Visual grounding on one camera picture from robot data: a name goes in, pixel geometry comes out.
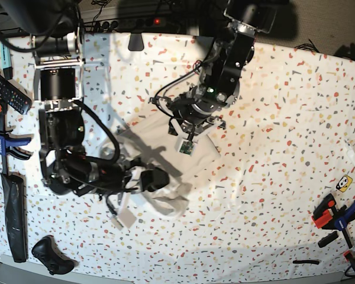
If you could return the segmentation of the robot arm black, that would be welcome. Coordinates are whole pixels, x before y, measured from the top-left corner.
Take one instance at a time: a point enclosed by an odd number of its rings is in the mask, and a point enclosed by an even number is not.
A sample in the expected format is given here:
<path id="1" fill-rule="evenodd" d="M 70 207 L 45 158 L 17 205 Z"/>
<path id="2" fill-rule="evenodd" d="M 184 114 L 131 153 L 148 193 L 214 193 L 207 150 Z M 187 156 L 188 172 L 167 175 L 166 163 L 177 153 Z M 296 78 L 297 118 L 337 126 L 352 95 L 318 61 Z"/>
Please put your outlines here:
<path id="1" fill-rule="evenodd" d="M 177 152 L 191 155 L 201 138 L 217 127 L 226 127 L 215 112 L 237 102 L 239 79 L 243 67 L 253 57 L 256 34 L 269 33 L 277 9 L 287 4 L 288 1 L 228 1 L 224 10 L 228 25 L 213 39 L 206 57 L 187 75 L 170 82 L 150 98 L 150 103 L 169 117 L 168 133 L 177 138 Z M 166 96 L 170 87 L 196 72 L 199 73 L 196 85 L 173 99 Z"/>
<path id="2" fill-rule="evenodd" d="M 0 42 L 19 53 L 31 53 L 39 79 L 34 97 L 43 103 L 38 113 L 43 183 L 57 195 L 97 193 L 106 200 L 117 228 L 136 221 L 128 209 L 132 194 L 154 192 L 170 182 L 169 175 L 145 163 L 127 138 L 117 139 L 84 103 L 83 75 L 85 28 L 78 1 L 1 1 L 1 7 L 31 36 L 29 47 L 10 43 L 0 32 Z M 83 146 L 88 114 L 107 135 L 114 149 L 109 157 L 92 157 Z"/>

